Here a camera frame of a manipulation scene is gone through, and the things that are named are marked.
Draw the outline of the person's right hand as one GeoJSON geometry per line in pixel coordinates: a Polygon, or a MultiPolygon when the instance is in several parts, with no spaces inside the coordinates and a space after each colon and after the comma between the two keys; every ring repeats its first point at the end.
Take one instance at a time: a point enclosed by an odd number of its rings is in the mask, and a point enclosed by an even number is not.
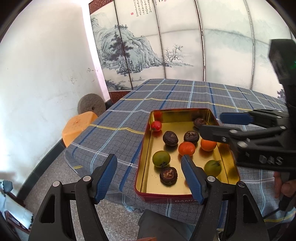
{"type": "Polygon", "coordinates": [[[273,176],[275,198],[279,198],[281,194],[287,197],[292,197],[296,191],[296,180],[283,182],[279,172],[274,172],[273,176]]]}

